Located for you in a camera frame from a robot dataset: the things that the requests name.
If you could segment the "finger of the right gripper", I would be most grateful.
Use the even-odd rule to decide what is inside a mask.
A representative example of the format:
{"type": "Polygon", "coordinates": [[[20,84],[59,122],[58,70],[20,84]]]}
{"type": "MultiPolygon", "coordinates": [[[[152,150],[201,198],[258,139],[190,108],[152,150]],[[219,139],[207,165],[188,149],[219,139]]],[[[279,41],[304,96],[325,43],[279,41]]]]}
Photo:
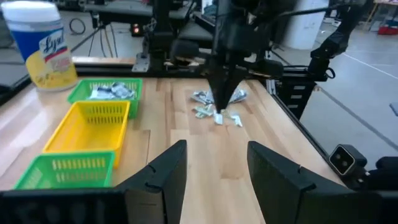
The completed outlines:
{"type": "Polygon", "coordinates": [[[248,71],[245,69],[236,67],[228,69],[228,74],[221,90],[221,110],[226,109],[235,89],[247,75],[248,71]]]}
{"type": "Polygon", "coordinates": [[[207,73],[207,80],[213,95],[216,112],[220,113],[228,104],[226,99],[228,76],[222,67],[210,67],[207,73]]]}

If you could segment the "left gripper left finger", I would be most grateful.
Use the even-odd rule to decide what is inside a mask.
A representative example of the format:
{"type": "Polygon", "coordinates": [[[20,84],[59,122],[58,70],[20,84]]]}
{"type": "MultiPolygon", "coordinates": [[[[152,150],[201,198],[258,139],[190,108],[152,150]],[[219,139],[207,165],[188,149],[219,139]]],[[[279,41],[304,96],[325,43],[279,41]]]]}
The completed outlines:
{"type": "Polygon", "coordinates": [[[180,224],[187,182],[187,142],[179,140],[116,186],[128,224],[180,224]]]}

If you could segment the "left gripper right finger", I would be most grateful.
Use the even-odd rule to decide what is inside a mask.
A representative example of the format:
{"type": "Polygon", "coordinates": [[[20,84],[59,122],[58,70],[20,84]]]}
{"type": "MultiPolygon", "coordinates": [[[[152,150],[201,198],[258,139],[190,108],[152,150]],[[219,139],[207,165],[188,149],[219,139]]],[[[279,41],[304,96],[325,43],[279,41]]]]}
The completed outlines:
{"type": "Polygon", "coordinates": [[[248,168],[266,224],[328,224],[329,203],[345,188],[256,142],[248,168]]]}

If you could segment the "grey side table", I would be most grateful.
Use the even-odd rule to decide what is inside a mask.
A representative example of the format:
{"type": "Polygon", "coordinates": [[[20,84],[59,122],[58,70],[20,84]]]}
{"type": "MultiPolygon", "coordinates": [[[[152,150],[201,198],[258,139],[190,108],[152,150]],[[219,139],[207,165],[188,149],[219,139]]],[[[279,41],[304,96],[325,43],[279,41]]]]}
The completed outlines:
{"type": "Polygon", "coordinates": [[[207,42],[211,42],[213,40],[213,34],[202,28],[196,22],[188,22],[183,28],[181,28],[178,37],[180,39],[207,42]]]}

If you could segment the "green plastic basket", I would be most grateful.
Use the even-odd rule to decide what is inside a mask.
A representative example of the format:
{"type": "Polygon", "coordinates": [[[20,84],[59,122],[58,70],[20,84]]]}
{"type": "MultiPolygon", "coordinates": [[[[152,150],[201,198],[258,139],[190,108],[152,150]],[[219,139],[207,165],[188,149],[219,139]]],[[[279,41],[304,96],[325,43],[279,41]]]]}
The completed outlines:
{"type": "Polygon", "coordinates": [[[109,187],[114,159],[112,151],[43,153],[30,163],[14,189],[109,187]]]}
{"type": "Polygon", "coordinates": [[[91,100],[90,96],[94,89],[98,87],[110,87],[115,83],[123,84],[126,89],[134,94],[126,98],[130,101],[129,118],[135,118],[137,115],[139,103],[141,100],[143,81],[140,78],[84,78],[80,80],[77,86],[69,94],[67,101],[73,104],[77,101],[91,100]]]}

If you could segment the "yellow plastic basket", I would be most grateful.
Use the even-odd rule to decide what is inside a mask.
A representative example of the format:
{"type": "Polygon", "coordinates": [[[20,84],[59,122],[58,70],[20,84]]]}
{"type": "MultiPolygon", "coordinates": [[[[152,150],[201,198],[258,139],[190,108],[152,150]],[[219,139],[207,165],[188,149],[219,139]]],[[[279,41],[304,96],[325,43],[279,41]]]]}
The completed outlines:
{"type": "Polygon", "coordinates": [[[113,151],[119,167],[129,101],[77,101],[47,141],[44,153],[113,151]]]}

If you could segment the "black tripod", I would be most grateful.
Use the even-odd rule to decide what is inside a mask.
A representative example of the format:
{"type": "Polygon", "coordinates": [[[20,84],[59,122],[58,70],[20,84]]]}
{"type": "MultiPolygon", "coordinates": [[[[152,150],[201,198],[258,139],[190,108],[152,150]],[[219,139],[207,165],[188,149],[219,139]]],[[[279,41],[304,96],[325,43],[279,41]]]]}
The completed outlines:
{"type": "Polygon", "coordinates": [[[73,17],[67,25],[68,39],[73,55],[119,57],[116,29],[112,24],[100,21],[99,15],[73,17]]]}

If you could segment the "red storage bin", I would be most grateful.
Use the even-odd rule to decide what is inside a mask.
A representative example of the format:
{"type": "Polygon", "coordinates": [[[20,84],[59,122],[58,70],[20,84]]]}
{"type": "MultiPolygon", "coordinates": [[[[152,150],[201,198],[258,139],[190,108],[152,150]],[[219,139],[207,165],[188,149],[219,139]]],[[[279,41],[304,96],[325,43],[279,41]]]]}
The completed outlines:
{"type": "Polygon", "coordinates": [[[377,31],[378,35],[398,35],[398,27],[396,26],[383,26],[377,31]]]}

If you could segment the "Lysol wipes canister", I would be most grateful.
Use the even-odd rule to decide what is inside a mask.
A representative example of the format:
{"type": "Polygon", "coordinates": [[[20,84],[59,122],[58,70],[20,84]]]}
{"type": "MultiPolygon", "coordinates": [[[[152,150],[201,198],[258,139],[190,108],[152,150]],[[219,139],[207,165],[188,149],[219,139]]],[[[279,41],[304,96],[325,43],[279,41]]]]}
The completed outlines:
{"type": "Polygon", "coordinates": [[[0,8],[34,85],[42,91],[76,85],[76,68],[57,6],[47,1],[5,1],[0,8]]]}

